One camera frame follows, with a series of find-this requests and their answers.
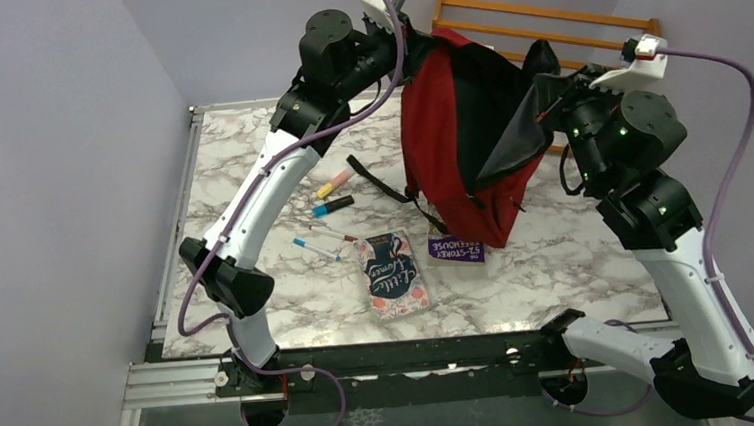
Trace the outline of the red student backpack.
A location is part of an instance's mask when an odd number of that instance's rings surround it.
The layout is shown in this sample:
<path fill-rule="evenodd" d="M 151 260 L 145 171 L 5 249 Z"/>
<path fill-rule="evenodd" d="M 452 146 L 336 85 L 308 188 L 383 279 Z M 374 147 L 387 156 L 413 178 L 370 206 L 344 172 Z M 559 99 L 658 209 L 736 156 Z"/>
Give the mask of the red student backpack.
<path fill-rule="evenodd" d="M 406 37 L 406 83 L 400 101 L 404 191 L 383 183 L 354 156 L 350 167 L 401 203 L 424 197 L 423 216 L 465 242 L 503 248 L 529 179 L 553 133 L 524 111 L 537 74 L 561 65 L 538 39 L 517 67 L 452 29 Z"/>

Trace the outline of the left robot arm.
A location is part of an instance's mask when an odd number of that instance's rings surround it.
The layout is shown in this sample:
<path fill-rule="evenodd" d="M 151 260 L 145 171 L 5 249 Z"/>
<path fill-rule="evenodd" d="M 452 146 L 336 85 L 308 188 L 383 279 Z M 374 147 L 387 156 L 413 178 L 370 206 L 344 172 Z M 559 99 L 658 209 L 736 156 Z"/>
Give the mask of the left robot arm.
<path fill-rule="evenodd" d="M 408 18 L 392 4 L 364 15 L 366 31 L 340 10 L 320 10 L 299 43 L 300 68 L 279 99 L 265 143 L 223 215 L 179 256 L 193 278 L 180 307 L 203 287 L 217 303 L 242 362 L 240 379 L 255 392 L 274 387 L 278 346 L 265 305 L 275 281 L 256 267 L 260 250 L 303 178 L 341 131 L 375 113 L 403 80 Z"/>

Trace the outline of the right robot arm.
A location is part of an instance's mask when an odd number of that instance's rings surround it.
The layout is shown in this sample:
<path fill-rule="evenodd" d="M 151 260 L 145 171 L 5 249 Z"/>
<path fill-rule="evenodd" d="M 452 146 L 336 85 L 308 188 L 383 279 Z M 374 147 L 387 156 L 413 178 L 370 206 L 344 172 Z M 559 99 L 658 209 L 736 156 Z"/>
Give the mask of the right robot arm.
<path fill-rule="evenodd" d="M 680 338 L 652 338 L 566 310 L 542 327 L 543 360 L 556 368 L 595 360 L 652 386 L 689 419 L 748 420 L 754 407 L 754 329 L 706 250 L 709 230 L 687 188 L 662 164 L 686 127 L 662 95 L 595 88 L 594 65 L 538 74 L 526 108 L 563 133 L 604 224 L 646 269 Z"/>

